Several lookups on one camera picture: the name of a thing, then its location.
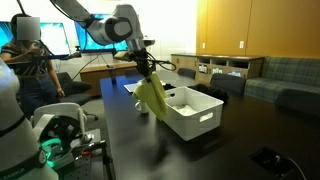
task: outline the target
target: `gray sofa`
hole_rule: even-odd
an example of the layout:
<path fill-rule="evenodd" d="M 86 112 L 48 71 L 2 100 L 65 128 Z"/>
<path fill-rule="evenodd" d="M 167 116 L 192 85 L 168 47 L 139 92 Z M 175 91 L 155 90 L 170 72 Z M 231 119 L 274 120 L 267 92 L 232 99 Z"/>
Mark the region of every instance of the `gray sofa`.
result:
<path fill-rule="evenodd" d="M 244 93 L 275 102 L 285 89 L 320 94 L 320 59 L 266 57 L 260 77 L 247 79 Z"/>

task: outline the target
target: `wall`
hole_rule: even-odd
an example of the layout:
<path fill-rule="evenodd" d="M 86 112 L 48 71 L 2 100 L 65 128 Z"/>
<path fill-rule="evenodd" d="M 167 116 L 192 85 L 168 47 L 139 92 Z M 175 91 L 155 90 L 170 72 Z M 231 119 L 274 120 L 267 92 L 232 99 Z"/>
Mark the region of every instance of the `wall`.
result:
<path fill-rule="evenodd" d="M 198 53 L 320 57 L 320 1 L 200 0 L 199 7 Z"/>
<path fill-rule="evenodd" d="M 16 13 L 21 13 L 15 0 L 3 1 L 0 6 L 0 20 L 8 21 Z M 148 51 L 159 60 L 170 60 L 172 53 L 195 52 L 196 44 L 196 0 L 78 0 L 91 13 L 112 13 L 120 3 L 130 3 L 139 14 L 142 32 L 149 38 L 156 40 Z M 63 22 L 69 41 L 71 52 L 75 52 L 78 45 L 74 22 L 59 11 L 49 0 L 21 0 L 27 14 L 40 17 L 41 21 Z M 90 60 L 98 57 L 90 66 L 105 66 L 116 63 L 111 54 L 83 54 L 82 58 L 69 61 L 54 61 L 57 71 L 67 71 L 74 77 L 78 71 Z"/>

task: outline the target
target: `computer screen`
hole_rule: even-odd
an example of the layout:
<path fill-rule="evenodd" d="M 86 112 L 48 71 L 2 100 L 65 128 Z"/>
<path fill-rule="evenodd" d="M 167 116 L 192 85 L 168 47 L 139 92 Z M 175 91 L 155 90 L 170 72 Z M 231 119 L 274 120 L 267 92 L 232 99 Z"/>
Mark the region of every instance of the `computer screen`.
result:
<path fill-rule="evenodd" d="M 104 19 L 108 14 L 93 14 L 95 18 Z M 92 37 L 86 32 L 77 22 L 74 23 L 76 27 L 76 32 L 79 40 L 80 49 L 83 53 L 93 53 L 93 52 L 112 52 L 115 51 L 126 51 L 127 43 L 126 41 L 121 41 L 115 44 L 100 45 L 94 42 Z"/>
<path fill-rule="evenodd" d="M 63 23 L 40 23 L 41 40 L 54 55 L 70 54 Z M 0 47 L 12 39 L 10 22 L 0 22 Z"/>

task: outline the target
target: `white wall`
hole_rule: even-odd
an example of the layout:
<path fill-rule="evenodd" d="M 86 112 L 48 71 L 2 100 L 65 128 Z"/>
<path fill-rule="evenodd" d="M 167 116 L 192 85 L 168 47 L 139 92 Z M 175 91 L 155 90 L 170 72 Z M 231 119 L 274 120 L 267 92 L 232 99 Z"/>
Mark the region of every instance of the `white wall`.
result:
<path fill-rule="evenodd" d="M 149 52 L 159 60 L 170 60 L 172 53 L 195 52 L 197 0 L 78 0 L 90 13 L 112 13 L 120 3 L 130 3 L 139 14 L 144 35 L 155 39 Z M 10 21 L 20 13 L 15 0 L 0 0 L 0 20 Z M 27 14 L 40 17 L 43 22 L 63 22 L 71 52 L 75 52 L 78 39 L 74 22 L 62 15 L 49 0 L 21 0 Z M 97 54 L 86 54 L 69 61 L 54 61 L 57 71 L 67 71 L 73 77 Z M 90 66 L 105 66 L 116 63 L 110 54 L 102 54 Z"/>

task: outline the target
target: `black table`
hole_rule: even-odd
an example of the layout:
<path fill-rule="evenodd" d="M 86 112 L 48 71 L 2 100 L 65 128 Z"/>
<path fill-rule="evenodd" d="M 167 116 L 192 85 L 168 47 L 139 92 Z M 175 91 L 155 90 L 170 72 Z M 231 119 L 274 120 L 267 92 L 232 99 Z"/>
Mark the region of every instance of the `black table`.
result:
<path fill-rule="evenodd" d="M 159 77 L 196 84 L 172 72 Z M 100 81 L 117 180 L 275 179 L 251 158 L 264 147 L 293 159 L 307 179 L 320 179 L 320 119 L 229 93 L 221 126 L 185 142 L 153 113 L 135 109 L 137 100 L 123 87 L 134 79 L 141 77 Z M 283 179 L 302 177 L 294 169 Z"/>

